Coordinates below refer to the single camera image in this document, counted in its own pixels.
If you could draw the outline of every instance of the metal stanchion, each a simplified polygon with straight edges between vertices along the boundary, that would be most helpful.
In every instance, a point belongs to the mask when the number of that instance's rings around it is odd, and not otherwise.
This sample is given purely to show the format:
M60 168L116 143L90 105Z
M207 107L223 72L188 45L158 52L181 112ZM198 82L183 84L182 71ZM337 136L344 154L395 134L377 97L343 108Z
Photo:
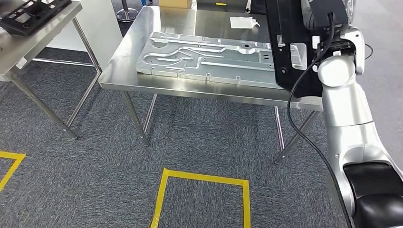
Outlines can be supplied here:
M134 19L136 19L137 15L138 15L138 11L133 9L133 8L129 8L127 6L127 1L126 0L122 0L122 5L123 5L123 9L119 10L116 13L117 20L121 21L121 22L132 22L132 21L134 21Z

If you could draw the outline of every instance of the metal table leg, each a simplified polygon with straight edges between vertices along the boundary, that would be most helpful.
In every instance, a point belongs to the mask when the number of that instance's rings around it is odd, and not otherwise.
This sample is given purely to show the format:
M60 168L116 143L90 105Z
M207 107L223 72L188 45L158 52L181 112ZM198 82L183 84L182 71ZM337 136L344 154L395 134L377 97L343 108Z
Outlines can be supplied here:
M140 138L143 141L144 146L148 146L150 142L148 141L147 137L145 136L145 132L143 130L143 127L141 126L141 122L137 116L136 110L134 109L132 100L130 99L129 93L127 91L121 91L122 97L123 97L123 102L126 104L126 106L129 108L130 115L132 116L134 120L134 124L136 126L137 131L140 134Z
M157 100L157 96L158 96L158 94L154 94L153 100L151 101L150 108L148 109L147 116L145 117L145 123L144 123L144 128L143 128L145 133L147 132L148 124L150 123L151 114L153 113L153 109L154 109L155 101Z
M308 118L305 120L305 122L300 127L300 131L305 132L306 129L314 122L314 120L316 119L316 117L319 114L320 114L319 111L311 112L311 114L308 116ZM275 160L276 164L280 164L282 159L285 158L285 156L291 152L291 150L294 148L295 144L297 144L297 142L300 138L301 138L301 136L299 136L299 134L295 134L294 137L292 137L292 139L287 144L287 146L281 151L281 153L276 158L276 160Z
M73 111L73 114L70 116L69 120L67 121L67 126L69 126L69 127L73 123L74 119L77 117L78 112L80 111L80 109L83 106L84 102L87 100L89 93L94 88L96 82L98 81L99 76L102 73L101 66L98 63L98 60L96 59L95 54L94 54L94 52L93 52L93 50L92 50L92 48L91 48L86 36L84 35L84 32L83 32L79 22L77 21L77 18L73 19L73 24L74 24L74 27L76 27L76 30L77 30L78 34L80 35L81 40L84 43L84 46L87 49L88 55L89 55L92 63L95 66L96 75L95 75L94 79L92 80L92 82L90 83L90 85L87 88L87 90L85 91L84 95L82 96L80 102L78 102L78 105L77 105L76 109Z
M278 113L277 106L274 107L274 115L276 118L276 127L277 127L278 142L280 143L280 150L283 150L284 138L283 138L283 131L281 130L280 114Z
M23 82L20 81L20 79L17 77L16 74L9 74L7 77L20 88L27 96L29 96L33 102L35 102L43 111L45 111L46 114L50 118L52 118L58 125L61 127L65 132L68 133L68 135L76 139L77 135L67 126L63 123L63 121L52 111L50 110L35 94L34 92L26 86Z

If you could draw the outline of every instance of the black cable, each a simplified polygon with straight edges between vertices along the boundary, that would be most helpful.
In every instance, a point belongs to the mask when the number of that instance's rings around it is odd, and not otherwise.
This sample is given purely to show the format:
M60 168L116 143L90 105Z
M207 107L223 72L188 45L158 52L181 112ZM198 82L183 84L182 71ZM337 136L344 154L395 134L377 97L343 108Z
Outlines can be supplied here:
M374 53L374 49L369 44L365 44L365 46L369 47L369 49L371 50L371 53L367 57L365 57L365 59L369 59Z
M287 117L288 117L288 120L289 120L289 122L290 122L292 128L294 128L294 130L301 136L301 138L303 138L310 146L312 146L312 147L315 149L315 151L318 153L318 155L320 156L320 158L321 158L321 159L323 160L323 162L325 163L326 168L327 168L327 170L329 170L329 173L330 173L330 175L332 176L333 182L334 182L334 184L335 184L336 191L337 191L337 196L338 196L338 199L339 199L339 201L340 201L340 204L341 204L341 207L342 207L342 211L343 211L343 214L344 214L344 217L345 217L345 221L346 221L346 223L347 223L347 226L348 226L349 228L352 228L350 216L348 215L347 208L345 207L344 200L343 200L343 196L342 196L341 191L340 191L340 186L339 186L339 184L338 184L338 182L337 182L337 179L336 179L335 173L334 173L333 170L332 170L332 167L330 166L330 164L329 164L329 162L327 161L326 157L323 155L322 151L321 151L312 141L310 141L310 139L309 139L304 133L302 133L302 132L298 129L298 127L295 125L294 121L292 120L291 112L290 112L291 101L292 101L292 98L293 98L293 96L294 96L295 90L297 89L298 84L301 82L302 78L312 69L312 67L314 66L314 64L315 64L317 61L319 61L319 60L323 57L323 55L328 51L328 49L329 49L329 47L330 47L330 45L331 45L331 43L332 43L332 39L333 39L333 36L334 36L334 34L335 34L335 21L334 21L334 18L333 18L333 14L332 14L332 13L330 13L330 14L328 15L328 19L329 19L329 22L330 22L330 30L329 30L329 31L330 31L330 35L329 35L328 40L326 41L325 48L324 48L324 49L319 53L319 55L312 61L312 63L311 63L311 64L307 67L307 69L301 74L301 76L298 78L298 80L295 82L294 86L292 87L291 92L290 92L290 97L289 97L288 103L287 103Z

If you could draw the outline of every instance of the white paper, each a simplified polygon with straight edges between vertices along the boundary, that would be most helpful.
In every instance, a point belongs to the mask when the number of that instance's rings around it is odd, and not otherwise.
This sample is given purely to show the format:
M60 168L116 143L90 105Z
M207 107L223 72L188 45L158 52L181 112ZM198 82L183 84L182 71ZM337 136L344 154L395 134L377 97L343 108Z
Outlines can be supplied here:
M232 29L251 29L255 25L260 27L260 24L253 18L230 17L230 22Z

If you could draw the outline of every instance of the cardboard box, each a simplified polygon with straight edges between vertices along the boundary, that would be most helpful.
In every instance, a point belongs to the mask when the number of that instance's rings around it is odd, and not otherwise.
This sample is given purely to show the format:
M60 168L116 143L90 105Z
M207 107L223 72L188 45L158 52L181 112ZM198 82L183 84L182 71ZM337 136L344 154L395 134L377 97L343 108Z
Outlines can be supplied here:
M160 7L174 7L190 9L192 0L159 0Z

